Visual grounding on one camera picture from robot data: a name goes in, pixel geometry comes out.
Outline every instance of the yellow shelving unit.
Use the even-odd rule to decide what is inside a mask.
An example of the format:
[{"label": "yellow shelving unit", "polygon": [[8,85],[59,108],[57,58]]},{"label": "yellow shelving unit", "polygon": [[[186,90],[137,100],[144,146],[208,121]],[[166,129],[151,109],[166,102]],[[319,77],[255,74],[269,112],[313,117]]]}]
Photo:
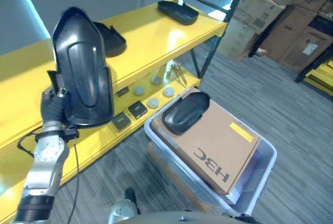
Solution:
[{"label": "yellow shelving unit", "polygon": [[333,57],[318,68],[310,70],[304,81],[333,96]]},{"label": "yellow shelving unit", "polygon": [[[198,86],[200,84],[200,79],[196,78],[185,69],[183,69],[183,72],[187,80],[188,88]],[[118,131],[113,123],[110,122],[109,124],[99,128],[80,130],[80,138],[76,141],[80,170],[87,167],[98,157],[117,145],[126,136],[142,126],[145,120],[154,112],[159,110],[163,105],[184,91],[185,88],[177,80],[167,77],[164,77],[161,85],[153,85],[151,83],[151,77],[156,73],[157,70],[131,84],[129,86],[129,92],[122,97],[119,98],[114,96],[115,105],[120,105],[118,110],[125,112],[131,121],[131,124],[125,129]],[[133,89],[137,85],[144,87],[145,94],[143,96],[133,95]],[[168,98],[163,95],[163,90],[167,86],[170,86],[175,90],[175,95],[173,97]],[[151,109],[148,107],[147,101],[151,97],[159,99],[160,104],[158,108]],[[140,100],[147,107],[148,111],[139,119],[135,119],[128,111],[127,107],[138,100]],[[23,146],[32,150],[35,146],[34,139],[27,138],[27,140],[23,142]],[[71,142],[69,142],[69,147],[70,155],[63,167],[61,184],[65,183],[76,174],[75,152]],[[17,205],[21,198],[25,177],[32,166],[32,163],[33,158],[17,148],[13,149],[0,159],[0,220],[4,223],[12,220],[16,212]]]},{"label": "yellow shelving unit", "polygon": [[[172,98],[162,94],[166,86],[171,86],[175,95],[186,89],[178,81],[167,77],[163,78],[161,85],[152,85],[151,77],[161,66],[205,40],[221,36],[227,26],[227,23],[217,21],[202,11],[199,11],[194,24],[184,26],[159,12],[157,4],[101,22],[113,25],[127,41],[125,52],[107,58],[107,64],[111,68],[115,114],[125,112],[131,124],[121,132],[112,123],[80,130],[77,142],[81,170],[142,126],[149,116],[169,102]],[[51,40],[2,56],[0,67],[0,89],[3,92],[0,97],[3,106],[0,114],[0,223],[7,223],[14,217],[25,177],[33,163],[33,159],[18,150],[16,145],[20,137],[42,124],[41,94],[50,86],[46,71],[55,70]],[[200,79],[193,74],[185,69],[183,72],[187,88],[200,84]],[[145,94],[140,97],[133,95],[133,88],[138,85],[145,88]],[[118,98],[115,93],[126,86],[130,89],[129,93]],[[159,99],[157,109],[147,106],[151,97]],[[148,112],[137,120],[128,111],[128,107],[136,101],[141,101],[148,108]],[[34,139],[29,137],[22,145],[32,150]],[[76,174],[74,151],[72,145],[69,146],[71,152],[63,168],[61,183]]]},{"label": "yellow shelving unit", "polygon": [[[114,93],[214,35],[221,35],[227,26],[202,11],[194,24],[184,26],[159,12],[157,4],[101,22],[113,25],[127,41],[124,53],[107,58]],[[50,86],[46,71],[55,69],[53,60],[50,40],[0,58],[0,89],[6,92],[0,97],[1,105],[6,105],[0,115],[0,157],[15,148],[20,136],[41,124],[41,94]]]}]

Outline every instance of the gray round disc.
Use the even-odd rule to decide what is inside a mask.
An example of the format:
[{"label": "gray round disc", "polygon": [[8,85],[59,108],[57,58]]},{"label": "gray round disc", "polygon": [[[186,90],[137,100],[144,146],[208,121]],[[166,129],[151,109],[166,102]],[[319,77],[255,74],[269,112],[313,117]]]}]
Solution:
[{"label": "gray round disc", "polygon": [[151,82],[154,85],[160,85],[162,83],[162,78],[158,77],[158,76],[153,76],[151,78]]},{"label": "gray round disc", "polygon": [[142,86],[137,86],[134,88],[135,95],[143,95],[144,93],[145,93],[145,90]]},{"label": "gray round disc", "polygon": [[163,90],[163,95],[166,97],[172,97],[175,94],[175,90],[171,87],[167,87]]},{"label": "gray round disc", "polygon": [[159,103],[160,102],[158,101],[158,99],[156,97],[152,97],[148,100],[148,106],[150,108],[157,108]]}]

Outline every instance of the gray carpet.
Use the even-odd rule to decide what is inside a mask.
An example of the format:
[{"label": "gray carpet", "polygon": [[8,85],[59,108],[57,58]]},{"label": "gray carpet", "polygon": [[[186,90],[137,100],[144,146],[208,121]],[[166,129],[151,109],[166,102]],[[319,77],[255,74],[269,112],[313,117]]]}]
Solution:
[{"label": "gray carpet", "polygon": [[[195,48],[198,63],[209,43]],[[178,58],[194,72],[190,54]],[[278,157],[253,216],[262,223],[331,223],[332,101],[267,57],[235,63],[216,53],[200,89],[269,140]],[[111,206],[132,186],[142,213],[196,210],[147,154],[139,129],[80,174],[72,223],[107,223]],[[52,223],[70,213],[76,179],[59,191]]]}]

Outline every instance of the white sticker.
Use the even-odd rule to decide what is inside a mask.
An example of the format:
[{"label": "white sticker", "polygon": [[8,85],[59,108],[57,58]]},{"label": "white sticker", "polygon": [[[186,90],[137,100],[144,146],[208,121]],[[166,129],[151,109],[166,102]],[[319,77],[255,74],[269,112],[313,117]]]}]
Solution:
[{"label": "white sticker", "polygon": [[310,56],[317,47],[318,47],[317,44],[309,43],[308,46],[303,50],[303,53]]}]

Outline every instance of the black cable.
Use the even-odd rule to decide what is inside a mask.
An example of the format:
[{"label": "black cable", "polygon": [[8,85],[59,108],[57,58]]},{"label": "black cable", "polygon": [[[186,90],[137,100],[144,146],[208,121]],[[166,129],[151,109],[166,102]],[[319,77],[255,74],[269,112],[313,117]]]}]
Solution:
[{"label": "black cable", "polygon": [[79,171],[79,156],[78,156],[78,151],[76,150],[75,141],[76,141],[76,138],[73,141],[73,146],[74,146],[74,151],[75,151],[75,156],[76,156],[76,170],[77,170],[78,174],[76,175],[76,191],[75,191],[74,203],[73,203],[72,211],[71,211],[71,214],[69,215],[67,224],[70,223],[70,221],[72,219],[72,216],[73,216],[73,213],[74,213],[74,209],[75,209],[75,206],[76,206],[76,200],[78,199],[79,184],[80,184],[80,179],[79,179],[79,172],[80,172]]},{"label": "black cable", "polygon": [[23,142],[23,140],[24,140],[26,137],[31,136],[31,135],[33,135],[33,134],[37,134],[37,133],[35,133],[35,131],[37,131],[38,129],[40,129],[40,128],[42,128],[42,127],[43,127],[43,126],[39,126],[39,127],[37,127],[37,128],[34,128],[34,129],[31,130],[29,133],[27,133],[27,134],[25,134],[24,136],[22,136],[21,139],[19,140],[19,142],[17,143],[17,148],[18,148],[19,150],[24,151],[25,153],[27,153],[28,155],[30,155],[31,157],[34,158],[35,156],[33,155],[33,153],[32,153],[31,151],[27,150],[26,148],[24,148],[24,147],[21,145],[21,142]]}]

